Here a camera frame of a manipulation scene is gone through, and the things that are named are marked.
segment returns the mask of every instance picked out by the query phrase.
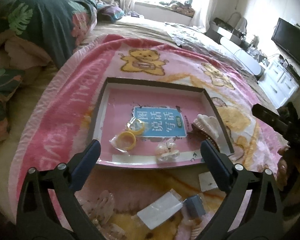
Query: cartoon bear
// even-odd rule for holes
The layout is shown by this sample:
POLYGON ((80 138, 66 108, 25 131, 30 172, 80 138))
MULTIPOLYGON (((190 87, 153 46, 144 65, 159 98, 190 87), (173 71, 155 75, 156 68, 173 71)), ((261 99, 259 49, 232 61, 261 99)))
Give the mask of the cartoon bear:
POLYGON ((146 72, 151 75, 164 76, 163 65, 168 60, 159 60, 160 54, 156 50, 151 49, 131 49, 129 56, 119 54, 126 64, 121 67, 125 72, 146 72))
POLYGON ((201 65, 206 69, 203 71, 206 75, 210 76, 212 85, 223 87, 226 86, 234 90, 234 87, 230 81, 230 78, 225 76, 220 70, 216 69, 213 65, 208 63, 201 63, 201 65))

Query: white paper card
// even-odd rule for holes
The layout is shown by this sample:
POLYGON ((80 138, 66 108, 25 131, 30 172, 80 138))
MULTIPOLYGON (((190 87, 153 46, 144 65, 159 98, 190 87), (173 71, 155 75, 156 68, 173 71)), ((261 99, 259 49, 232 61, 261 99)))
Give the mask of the white paper card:
POLYGON ((199 182, 200 182, 200 188, 202 192, 218 187, 212 177, 211 172, 205 172, 199 174, 199 182))
POLYGON ((154 229, 177 213, 183 206, 171 192, 167 192, 161 198, 137 213, 137 216, 150 229, 154 229))

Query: pink cloth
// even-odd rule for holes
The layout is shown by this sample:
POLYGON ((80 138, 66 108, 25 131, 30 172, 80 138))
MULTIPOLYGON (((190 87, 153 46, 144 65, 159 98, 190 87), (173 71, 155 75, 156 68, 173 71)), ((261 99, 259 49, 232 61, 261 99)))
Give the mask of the pink cloth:
POLYGON ((30 117, 10 168, 8 190, 14 215, 30 167, 53 169, 84 149, 90 125, 87 117, 107 77, 205 88, 228 126, 238 151, 235 161, 251 170, 269 167, 276 172, 281 145, 276 133, 252 116, 251 107, 259 101, 237 71, 212 57, 157 41, 107 35, 74 53, 48 85, 30 117), (240 122, 240 116, 246 122, 240 122))

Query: white dresser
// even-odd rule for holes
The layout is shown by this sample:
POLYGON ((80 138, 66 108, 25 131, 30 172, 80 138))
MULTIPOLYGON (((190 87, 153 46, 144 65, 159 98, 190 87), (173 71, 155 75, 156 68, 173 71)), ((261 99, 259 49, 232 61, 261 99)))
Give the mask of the white dresser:
POLYGON ((292 100, 299 89, 295 79, 276 61, 266 67, 258 83, 277 109, 292 100))

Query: black television screen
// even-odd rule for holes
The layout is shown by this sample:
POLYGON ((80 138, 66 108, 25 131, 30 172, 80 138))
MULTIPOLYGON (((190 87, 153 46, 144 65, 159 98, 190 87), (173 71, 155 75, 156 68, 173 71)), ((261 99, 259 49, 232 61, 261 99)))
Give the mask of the black television screen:
POLYGON ((271 38, 300 65, 300 29, 279 18, 271 38))

